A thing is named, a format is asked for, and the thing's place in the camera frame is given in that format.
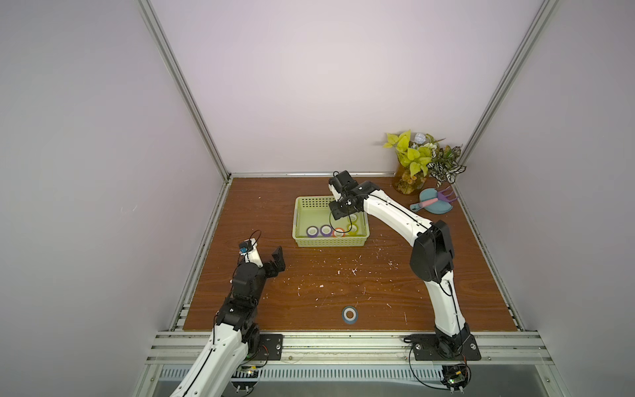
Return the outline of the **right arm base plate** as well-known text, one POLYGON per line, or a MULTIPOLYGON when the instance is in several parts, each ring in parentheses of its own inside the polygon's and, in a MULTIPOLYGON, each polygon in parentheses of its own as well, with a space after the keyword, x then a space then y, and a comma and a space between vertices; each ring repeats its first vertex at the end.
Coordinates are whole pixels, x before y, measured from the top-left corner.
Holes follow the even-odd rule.
POLYGON ((473 335, 445 337, 436 334, 413 334, 403 341, 412 347, 416 361, 479 361, 481 351, 473 335))

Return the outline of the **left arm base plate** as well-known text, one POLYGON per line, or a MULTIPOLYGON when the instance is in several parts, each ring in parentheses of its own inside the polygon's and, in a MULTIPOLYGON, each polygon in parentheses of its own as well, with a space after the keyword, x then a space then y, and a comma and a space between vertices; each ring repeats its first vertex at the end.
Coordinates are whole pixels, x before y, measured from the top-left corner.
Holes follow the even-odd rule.
POLYGON ((284 347, 284 335, 280 333, 260 334, 258 338, 252 339, 248 345, 248 361, 273 361, 282 359, 284 347))

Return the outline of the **red tape roll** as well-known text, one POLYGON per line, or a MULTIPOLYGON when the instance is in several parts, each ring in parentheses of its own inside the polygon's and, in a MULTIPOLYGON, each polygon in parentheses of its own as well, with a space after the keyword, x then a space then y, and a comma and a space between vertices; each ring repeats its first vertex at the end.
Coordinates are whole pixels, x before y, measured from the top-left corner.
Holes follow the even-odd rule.
POLYGON ((332 236, 334 238, 342 238, 346 236, 346 233, 343 228, 335 228, 332 232, 332 236))

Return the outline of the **green perforated storage basket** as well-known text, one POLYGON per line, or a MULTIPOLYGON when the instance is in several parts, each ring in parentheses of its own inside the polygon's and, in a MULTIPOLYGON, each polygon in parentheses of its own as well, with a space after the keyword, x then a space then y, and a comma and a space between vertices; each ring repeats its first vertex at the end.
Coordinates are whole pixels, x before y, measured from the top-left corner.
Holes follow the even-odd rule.
POLYGON ((294 204, 294 220, 292 228, 292 237, 299 247, 355 247, 364 246, 370 236, 370 226, 367 215, 365 213, 355 213, 357 221, 352 222, 350 216, 335 220, 330 213, 329 203, 332 202, 331 196, 300 196, 296 198, 294 204), (316 238, 308 238, 306 230, 310 226, 316 226, 319 229, 322 225, 328 224, 333 230, 335 228, 343 228, 346 236, 342 238, 323 237, 320 235, 316 238), (347 234, 349 226, 355 224, 358 228, 357 233, 347 234))

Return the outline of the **blue tape roll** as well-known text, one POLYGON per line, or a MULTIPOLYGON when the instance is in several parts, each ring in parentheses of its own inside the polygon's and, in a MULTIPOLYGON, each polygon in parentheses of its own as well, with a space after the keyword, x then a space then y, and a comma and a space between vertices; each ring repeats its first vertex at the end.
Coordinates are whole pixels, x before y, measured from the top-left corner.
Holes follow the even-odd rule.
POLYGON ((359 319, 359 314, 357 312, 357 309, 353 306, 346 306, 343 310, 342 310, 342 320, 348 324, 348 325, 352 325, 355 324, 359 319))

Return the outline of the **purple tape roll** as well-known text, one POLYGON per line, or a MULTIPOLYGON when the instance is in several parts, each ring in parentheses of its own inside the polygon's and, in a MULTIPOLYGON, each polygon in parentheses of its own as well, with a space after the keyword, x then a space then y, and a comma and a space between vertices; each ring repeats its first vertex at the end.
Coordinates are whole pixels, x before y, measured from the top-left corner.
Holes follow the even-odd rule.
POLYGON ((323 237, 331 237, 333 235, 333 228, 328 224, 322 225, 320 228, 320 233, 323 237))
POLYGON ((320 235, 320 229, 316 226, 310 226, 306 230, 308 238, 316 238, 320 235))

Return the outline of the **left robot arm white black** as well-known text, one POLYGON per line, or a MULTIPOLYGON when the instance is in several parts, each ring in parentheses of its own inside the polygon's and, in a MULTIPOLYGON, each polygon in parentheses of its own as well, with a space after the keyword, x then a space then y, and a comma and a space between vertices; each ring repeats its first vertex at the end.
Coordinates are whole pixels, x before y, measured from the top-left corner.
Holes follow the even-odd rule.
POLYGON ((285 271, 284 252, 278 247, 262 261, 256 240, 239 244, 240 260, 228 297, 214 318, 213 332, 173 396, 220 396, 244 360, 258 354, 260 329, 257 309, 266 281, 285 271))

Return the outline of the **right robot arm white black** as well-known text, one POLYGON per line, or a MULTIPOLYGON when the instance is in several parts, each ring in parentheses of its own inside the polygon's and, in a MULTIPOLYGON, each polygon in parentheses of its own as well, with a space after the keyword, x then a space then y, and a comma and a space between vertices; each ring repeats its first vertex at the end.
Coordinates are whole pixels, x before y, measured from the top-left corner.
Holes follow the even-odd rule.
POLYGON ((329 190, 334 197, 329 208, 335 220, 367 213, 395 230, 412 247, 410 268, 428 290, 438 352, 447 358, 458 356, 471 331, 456 296, 455 250, 448 225, 417 215, 378 185, 370 181, 360 184, 347 171, 333 173, 329 190))

